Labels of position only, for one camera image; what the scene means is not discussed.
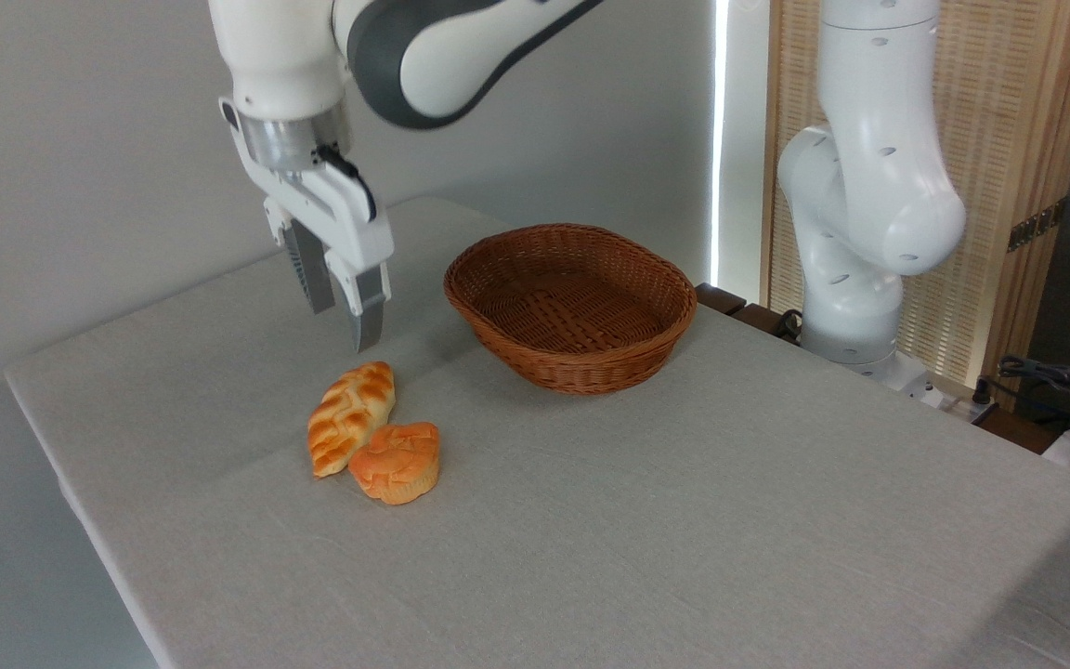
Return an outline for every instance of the led light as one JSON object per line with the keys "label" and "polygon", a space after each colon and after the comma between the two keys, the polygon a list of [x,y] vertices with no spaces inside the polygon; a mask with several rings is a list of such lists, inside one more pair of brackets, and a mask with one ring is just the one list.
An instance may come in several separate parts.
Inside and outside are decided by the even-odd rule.
{"label": "led light", "polygon": [[713,81],[713,204],[708,215],[708,284],[721,274],[721,153],[725,145],[725,60],[730,0],[716,0],[716,56]]}

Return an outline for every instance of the brown woven basket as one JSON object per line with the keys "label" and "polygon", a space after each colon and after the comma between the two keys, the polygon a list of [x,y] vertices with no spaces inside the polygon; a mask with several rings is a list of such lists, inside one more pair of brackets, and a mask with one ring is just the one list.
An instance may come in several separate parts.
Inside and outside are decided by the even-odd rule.
{"label": "brown woven basket", "polygon": [[572,395],[654,376],[696,316],[679,268],[607,229],[565,223],[468,247],[448,267],[445,295],[519,376]]}

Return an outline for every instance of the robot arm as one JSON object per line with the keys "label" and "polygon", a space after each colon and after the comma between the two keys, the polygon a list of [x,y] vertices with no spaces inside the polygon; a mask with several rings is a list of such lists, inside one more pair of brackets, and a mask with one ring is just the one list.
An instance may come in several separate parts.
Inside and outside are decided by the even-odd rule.
{"label": "robot arm", "polygon": [[332,274],[354,346],[372,346],[391,299],[391,225],[342,153],[351,77],[396,125],[462,118],[510,65],[600,0],[209,0],[233,75],[221,112],[264,212],[318,313]]}
{"label": "robot arm", "polygon": [[938,22],[938,0],[824,0],[828,124],[778,162],[804,267],[802,347],[913,397],[926,369],[897,351],[901,276],[942,263],[964,230],[935,128]]}

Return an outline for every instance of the fake bread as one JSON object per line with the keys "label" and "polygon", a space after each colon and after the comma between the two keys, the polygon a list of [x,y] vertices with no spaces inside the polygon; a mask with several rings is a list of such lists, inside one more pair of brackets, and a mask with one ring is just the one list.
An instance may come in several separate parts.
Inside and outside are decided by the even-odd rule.
{"label": "fake bread", "polygon": [[385,362],[369,362],[342,374],[324,391],[308,420],[308,452],[318,478],[343,470],[395,408],[395,372]]}
{"label": "fake bread", "polygon": [[386,425],[353,453],[349,473],[384,503],[409,503],[440,477],[440,431],[430,423]]}

